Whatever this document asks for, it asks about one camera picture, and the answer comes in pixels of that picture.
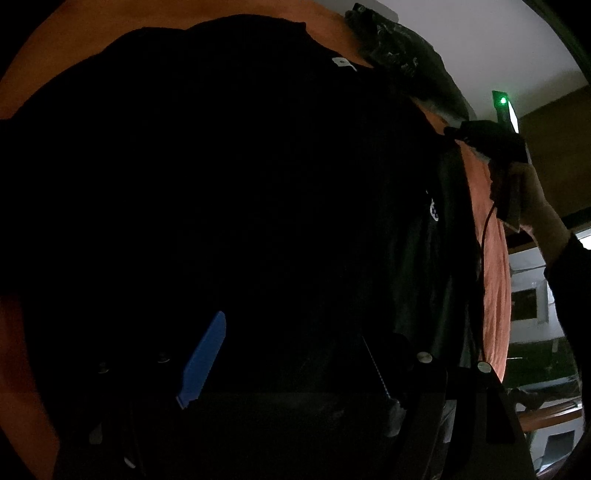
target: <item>brown wall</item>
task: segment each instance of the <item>brown wall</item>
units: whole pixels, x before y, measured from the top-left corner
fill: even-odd
[[[591,207],[591,86],[523,116],[519,130],[558,214]]]

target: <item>black t-shirt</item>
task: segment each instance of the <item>black t-shirt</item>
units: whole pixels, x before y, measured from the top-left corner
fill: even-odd
[[[362,334],[402,334],[449,365],[475,357],[478,243],[457,146],[304,24],[133,31],[2,128],[2,287],[21,295],[62,438],[98,362],[125,391],[173,392],[221,310],[226,340],[181,422],[195,475],[370,478],[400,405]],[[155,386],[159,351],[172,360]]]

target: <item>ceiling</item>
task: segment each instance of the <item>ceiling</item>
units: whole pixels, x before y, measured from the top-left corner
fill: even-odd
[[[316,0],[344,14],[355,0]],[[419,33],[479,118],[495,118],[492,90],[523,116],[587,84],[552,28],[522,0],[363,0]],[[388,12],[384,5],[393,12]]]

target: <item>blue object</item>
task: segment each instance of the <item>blue object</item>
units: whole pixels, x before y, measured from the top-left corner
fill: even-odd
[[[177,395],[181,408],[187,408],[191,400],[199,398],[225,337],[226,316],[218,312],[185,365],[183,386]]]

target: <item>black cable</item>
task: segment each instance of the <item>black cable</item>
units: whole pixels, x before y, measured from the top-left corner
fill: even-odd
[[[484,286],[484,240],[486,238],[486,229],[488,227],[488,222],[491,219],[492,216],[492,212],[495,211],[496,208],[496,202],[494,202],[492,204],[491,207],[491,211],[488,212],[488,216],[486,217],[486,221],[484,222],[484,229],[482,230],[482,240],[480,242],[480,287],[481,287],[481,292],[482,292],[482,331],[481,331],[481,345],[482,345],[482,349],[480,350],[480,354],[482,355],[482,359],[486,362],[486,353],[485,353],[485,348],[484,348],[484,290],[485,290],[485,286]]]

